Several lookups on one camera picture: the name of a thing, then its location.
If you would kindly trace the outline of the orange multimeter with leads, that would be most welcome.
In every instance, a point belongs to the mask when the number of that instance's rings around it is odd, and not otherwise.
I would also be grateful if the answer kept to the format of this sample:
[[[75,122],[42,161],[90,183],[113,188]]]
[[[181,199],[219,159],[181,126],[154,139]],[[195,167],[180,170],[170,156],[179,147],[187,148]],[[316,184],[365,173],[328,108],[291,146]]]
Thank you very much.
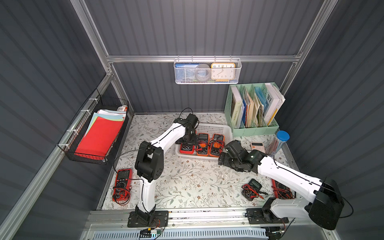
[[[198,144],[196,148],[196,153],[198,156],[207,157],[209,155],[209,140],[209,134],[198,134]]]

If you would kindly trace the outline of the small dark green-screen multimeter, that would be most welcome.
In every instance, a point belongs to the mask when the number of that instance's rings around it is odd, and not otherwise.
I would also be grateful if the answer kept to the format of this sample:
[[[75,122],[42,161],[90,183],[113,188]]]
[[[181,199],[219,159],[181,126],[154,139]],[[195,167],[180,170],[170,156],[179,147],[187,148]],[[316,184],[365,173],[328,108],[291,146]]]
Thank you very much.
[[[261,196],[260,190],[262,185],[256,181],[255,179],[251,179],[247,184],[242,186],[242,195],[246,198],[246,200],[252,202],[256,198],[264,199]]]

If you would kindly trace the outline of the large red multimeter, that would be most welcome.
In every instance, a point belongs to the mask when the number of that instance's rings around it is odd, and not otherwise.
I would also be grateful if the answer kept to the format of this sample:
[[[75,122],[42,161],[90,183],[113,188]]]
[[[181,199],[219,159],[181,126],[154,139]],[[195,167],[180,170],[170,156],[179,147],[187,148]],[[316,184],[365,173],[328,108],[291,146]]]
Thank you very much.
[[[195,152],[195,145],[190,143],[180,144],[179,151],[183,155],[193,155]]]

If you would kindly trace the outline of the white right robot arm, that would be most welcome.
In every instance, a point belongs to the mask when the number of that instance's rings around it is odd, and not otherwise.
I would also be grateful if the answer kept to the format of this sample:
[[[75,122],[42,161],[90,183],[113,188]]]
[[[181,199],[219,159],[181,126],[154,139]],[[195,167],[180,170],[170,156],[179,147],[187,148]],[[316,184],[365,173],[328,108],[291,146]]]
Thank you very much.
[[[258,150],[248,152],[238,140],[225,146],[218,163],[237,172],[269,177],[303,197],[302,200],[268,200],[264,205],[265,218],[308,219],[328,230],[334,230],[341,218],[345,201],[338,184],[332,179],[321,180],[305,175]]]

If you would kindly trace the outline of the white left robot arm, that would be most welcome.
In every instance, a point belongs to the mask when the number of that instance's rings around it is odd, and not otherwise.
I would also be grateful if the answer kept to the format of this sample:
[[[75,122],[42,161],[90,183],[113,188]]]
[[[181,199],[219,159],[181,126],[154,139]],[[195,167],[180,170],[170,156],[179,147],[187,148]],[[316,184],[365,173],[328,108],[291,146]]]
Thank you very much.
[[[198,117],[189,114],[186,118],[176,118],[171,126],[156,139],[143,141],[139,146],[135,169],[141,180],[138,212],[150,215],[155,211],[156,181],[164,171],[164,158],[174,144],[194,144]]]

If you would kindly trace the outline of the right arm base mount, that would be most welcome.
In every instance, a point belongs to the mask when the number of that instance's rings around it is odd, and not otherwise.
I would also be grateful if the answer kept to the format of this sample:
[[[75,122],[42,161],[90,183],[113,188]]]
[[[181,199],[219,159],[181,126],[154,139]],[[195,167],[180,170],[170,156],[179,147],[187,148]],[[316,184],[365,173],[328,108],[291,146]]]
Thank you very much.
[[[262,208],[246,209],[245,217],[248,219],[249,224],[288,224],[288,218],[278,218],[271,211]]]

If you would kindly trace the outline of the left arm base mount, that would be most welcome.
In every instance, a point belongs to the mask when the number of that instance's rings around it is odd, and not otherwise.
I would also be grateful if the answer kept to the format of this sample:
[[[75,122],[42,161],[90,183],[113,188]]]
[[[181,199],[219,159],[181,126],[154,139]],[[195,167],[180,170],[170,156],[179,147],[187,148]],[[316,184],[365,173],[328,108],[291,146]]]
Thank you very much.
[[[155,228],[166,227],[169,221],[168,211],[151,211],[144,213],[140,210],[130,212],[127,227],[128,228]]]

